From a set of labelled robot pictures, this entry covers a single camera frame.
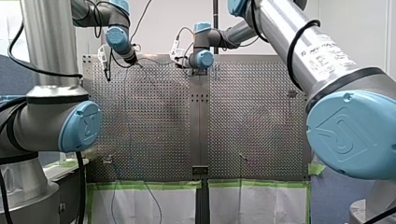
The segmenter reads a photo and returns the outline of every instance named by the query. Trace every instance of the black band on robot arm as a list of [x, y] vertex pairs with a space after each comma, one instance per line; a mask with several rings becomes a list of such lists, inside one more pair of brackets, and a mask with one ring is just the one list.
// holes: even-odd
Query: black band on robot arm
[[320, 21], [313, 20], [313, 21], [310, 21], [309, 23], [307, 23], [305, 26], [303, 26], [303, 28], [301, 28], [296, 33], [296, 36], [291, 41], [289, 51], [288, 51], [286, 65], [288, 67], [289, 77], [290, 77], [291, 81], [293, 82], [294, 86], [296, 86], [300, 91], [302, 91], [303, 89], [301, 88], [300, 84], [296, 80], [296, 77], [293, 72], [293, 55], [294, 55], [294, 50], [296, 48], [297, 42], [300, 40], [300, 38], [304, 34], [305, 30], [307, 30], [313, 26], [320, 26]]

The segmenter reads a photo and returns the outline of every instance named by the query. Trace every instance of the green tape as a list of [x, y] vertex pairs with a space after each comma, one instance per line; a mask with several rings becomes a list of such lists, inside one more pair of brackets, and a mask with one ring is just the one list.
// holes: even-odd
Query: green tape
[[[179, 181], [179, 182], [146, 182], [150, 189], [155, 190], [175, 190], [175, 189], [200, 189], [201, 181]], [[146, 190], [143, 181], [120, 181], [118, 183], [94, 183], [89, 184], [89, 190], [115, 190], [115, 189], [138, 189]]]
[[210, 188], [239, 188], [239, 179], [212, 179], [208, 180]]
[[88, 224], [92, 224], [92, 203], [93, 203], [93, 190], [87, 187], [87, 217]]
[[317, 164], [317, 163], [309, 163], [308, 164], [308, 173], [310, 175], [320, 175], [324, 169], [326, 169], [325, 165]]
[[[179, 181], [179, 182], [146, 182], [151, 190], [178, 190], [178, 189], [200, 189], [201, 181]], [[97, 190], [123, 190], [137, 189], [148, 190], [144, 181], [118, 181], [108, 183], [91, 183], [87, 185], [87, 217], [88, 224], [92, 224], [93, 194]]]
[[[227, 180], [209, 180], [210, 188], [239, 188], [241, 185], [240, 179]], [[285, 188], [285, 189], [306, 189], [309, 182], [283, 182], [283, 181], [267, 181], [267, 180], [250, 180], [242, 179], [243, 186], [251, 187], [270, 187], [270, 188]]]
[[311, 223], [311, 193], [312, 193], [312, 188], [311, 188], [311, 183], [308, 183], [307, 190], [306, 190], [306, 218], [305, 218], [305, 223], [310, 224]]

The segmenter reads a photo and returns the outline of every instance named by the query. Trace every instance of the metal stand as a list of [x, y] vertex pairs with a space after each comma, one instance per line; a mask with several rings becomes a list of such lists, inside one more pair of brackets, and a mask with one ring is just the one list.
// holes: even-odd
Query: metal stand
[[[48, 183], [38, 159], [0, 166], [14, 224], [60, 223], [59, 186]], [[3, 205], [0, 223], [6, 223]]]
[[[371, 218], [396, 206], [396, 182], [377, 180], [366, 200], [360, 200], [350, 206], [350, 223], [362, 224]], [[377, 224], [396, 223], [396, 216], [387, 217]]]

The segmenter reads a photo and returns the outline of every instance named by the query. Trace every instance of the vertical metal post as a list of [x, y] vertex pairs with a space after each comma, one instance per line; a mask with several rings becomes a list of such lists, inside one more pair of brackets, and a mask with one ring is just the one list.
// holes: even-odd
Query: vertical metal post
[[[213, 28], [219, 29], [219, 0], [213, 0]], [[215, 54], [219, 54], [219, 48], [215, 48]]]
[[[30, 62], [36, 68], [62, 74], [77, 74], [76, 32], [70, 1], [21, 0]], [[77, 77], [35, 74], [30, 97], [86, 95]]]

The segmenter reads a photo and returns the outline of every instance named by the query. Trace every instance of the metal bracket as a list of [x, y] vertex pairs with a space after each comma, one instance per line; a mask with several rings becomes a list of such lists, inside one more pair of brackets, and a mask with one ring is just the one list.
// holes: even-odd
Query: metal bracket
[[207, 175], [209, 173], [209, 167], [207, 165], [192, 166], [193, 175]]

